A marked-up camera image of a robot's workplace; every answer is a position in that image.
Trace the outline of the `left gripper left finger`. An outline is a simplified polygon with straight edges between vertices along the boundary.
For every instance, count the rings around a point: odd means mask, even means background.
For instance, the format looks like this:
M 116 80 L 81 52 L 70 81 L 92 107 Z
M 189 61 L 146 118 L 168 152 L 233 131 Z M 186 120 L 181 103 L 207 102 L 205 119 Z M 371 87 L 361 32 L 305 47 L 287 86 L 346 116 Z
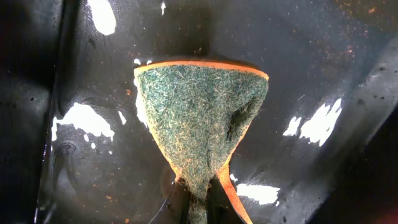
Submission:
M 179 178 L 172 184 L 169 196 L 149 224 L 187 224 L 190 191 L 185 180 Z

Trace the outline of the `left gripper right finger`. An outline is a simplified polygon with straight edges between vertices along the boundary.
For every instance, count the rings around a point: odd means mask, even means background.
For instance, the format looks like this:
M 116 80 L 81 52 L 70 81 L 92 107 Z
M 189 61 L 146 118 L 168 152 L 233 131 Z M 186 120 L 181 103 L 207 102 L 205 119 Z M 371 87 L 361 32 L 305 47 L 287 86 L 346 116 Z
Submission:
M 206 194 L 207 224 L 244 224 L 217 178 L 210 180 Z

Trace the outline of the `green orange sponge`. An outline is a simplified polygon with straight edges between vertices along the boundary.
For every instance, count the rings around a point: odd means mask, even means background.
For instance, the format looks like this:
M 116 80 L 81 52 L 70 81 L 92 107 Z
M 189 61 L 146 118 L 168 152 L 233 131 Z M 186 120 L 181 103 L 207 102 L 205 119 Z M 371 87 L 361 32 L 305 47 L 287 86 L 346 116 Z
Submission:
M 161 153 L 193 195 L 190 221 L 206 223 L 211 180 L 234 211 L 251 219 L 229 178 L 229 162 L 267 95 L 266 73 L 244 65 L 174 60 L 137 67 L 134 84 Z

